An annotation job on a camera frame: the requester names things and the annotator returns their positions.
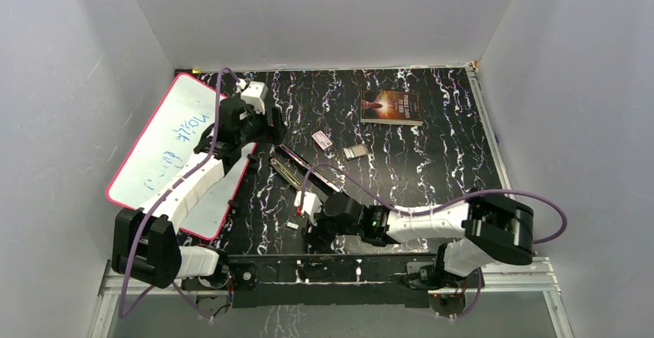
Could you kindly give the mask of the small red staple box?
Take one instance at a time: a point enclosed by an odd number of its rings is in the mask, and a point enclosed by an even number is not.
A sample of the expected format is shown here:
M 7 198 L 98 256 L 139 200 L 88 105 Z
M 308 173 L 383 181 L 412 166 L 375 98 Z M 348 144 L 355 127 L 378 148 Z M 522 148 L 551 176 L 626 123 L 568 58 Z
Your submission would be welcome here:
M 332 142 L 332 141 L 327 137 L 327 135 L 326 135 L 323 131 L 321 131 L 321 130 L 315 132 L 315 133 L 312 135 L 312 139 L 313 139 L 313 140 L 318 144 L 318 146 L 319 146 L 322 150 L 327 150 L 327 149 L 329 149 L 329 148 L 333 145 L 333 142 Z

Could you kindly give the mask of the cardboard staple tray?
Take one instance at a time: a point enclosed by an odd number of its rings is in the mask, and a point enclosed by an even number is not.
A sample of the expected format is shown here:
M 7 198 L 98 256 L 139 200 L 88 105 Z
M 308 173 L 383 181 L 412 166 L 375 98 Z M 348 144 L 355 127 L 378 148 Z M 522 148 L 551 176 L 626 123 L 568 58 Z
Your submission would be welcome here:
M 357 144 L 343 149 L 346 160 L 354 160 L 365 157 L 369 154 L 369 149 L 365 144 Z

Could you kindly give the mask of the white stapler black handle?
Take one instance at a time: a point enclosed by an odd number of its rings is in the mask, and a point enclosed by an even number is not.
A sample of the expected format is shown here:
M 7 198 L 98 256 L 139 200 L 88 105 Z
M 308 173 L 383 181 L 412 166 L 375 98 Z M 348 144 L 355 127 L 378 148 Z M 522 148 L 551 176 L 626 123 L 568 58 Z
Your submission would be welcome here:
M 278 158 L 270 157 L 268 159 L 270 168 L 286 181 L 296 191 L 302 189 L 302 180 L 298 178 L 287 166 L 285 166 Z

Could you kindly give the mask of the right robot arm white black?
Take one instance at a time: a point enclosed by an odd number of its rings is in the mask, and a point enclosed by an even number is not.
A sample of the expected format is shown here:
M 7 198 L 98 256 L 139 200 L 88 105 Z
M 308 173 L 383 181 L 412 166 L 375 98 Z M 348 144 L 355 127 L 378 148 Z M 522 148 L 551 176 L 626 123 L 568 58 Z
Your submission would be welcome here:
M 316 194 L 300 191 L 294 205 L 298 214 L 308 215 L 304 238 L 315 250 L 327 249 L 338 235 L 355 235 L 377 247 L 448 238 L 450 243 L 440 246 L 434 266 L 435 279 L 445 287 L 492 262 L 532 262 L 532 209 L 492 191 L 469 194 L 443 208 L 394 209 L 360 204 L 344 192 L 321 201 Z

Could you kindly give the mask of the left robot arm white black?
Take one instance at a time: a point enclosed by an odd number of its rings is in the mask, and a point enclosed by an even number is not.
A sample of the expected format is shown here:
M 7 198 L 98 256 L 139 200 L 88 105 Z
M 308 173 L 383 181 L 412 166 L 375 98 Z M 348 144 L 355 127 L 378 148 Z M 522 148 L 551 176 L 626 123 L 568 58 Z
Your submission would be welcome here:
M 212 289 L 226 286 L 231 270 L 221 262 L 221 252 L 179 245 L 177 233 L 200 199 L 241 159 L 244 146 L 280 144 L 285 131 L 279 106 L 245 96 L 220 101 L 217 118 L 203 131 L 179 174 L 144 204 L 116 215 L 112 270 L 161 289 L 193 277 Z

